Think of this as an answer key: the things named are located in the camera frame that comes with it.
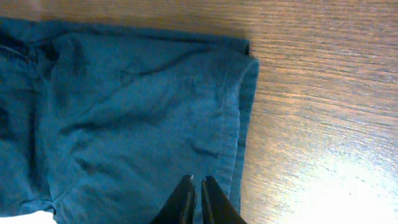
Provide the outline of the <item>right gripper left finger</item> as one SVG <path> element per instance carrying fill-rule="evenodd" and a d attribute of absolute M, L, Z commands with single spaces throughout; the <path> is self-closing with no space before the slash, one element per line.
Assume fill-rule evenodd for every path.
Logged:
<path fill-rule="evenodd" d="M 184 175 L 150 224 L 192 224 L 197 195 L 192 175 Z"/>

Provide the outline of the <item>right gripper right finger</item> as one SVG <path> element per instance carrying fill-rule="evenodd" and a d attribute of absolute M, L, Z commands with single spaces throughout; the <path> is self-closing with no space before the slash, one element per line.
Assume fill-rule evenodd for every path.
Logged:
<path fill-rule="evenodd" d="M 204 224 L 248 224 L 213 176 L 206 176 L 201 181 L 201 209 Z"/>

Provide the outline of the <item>navy blue shorts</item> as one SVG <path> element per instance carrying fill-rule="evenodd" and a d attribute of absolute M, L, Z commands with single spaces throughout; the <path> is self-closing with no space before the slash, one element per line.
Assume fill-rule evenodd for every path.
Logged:
<path fill-rule="evenodd" d="M 149 223 L 184 175 L 241 206 L 259 74 L 222 35 L 1 19 L 1 216 Z"/>

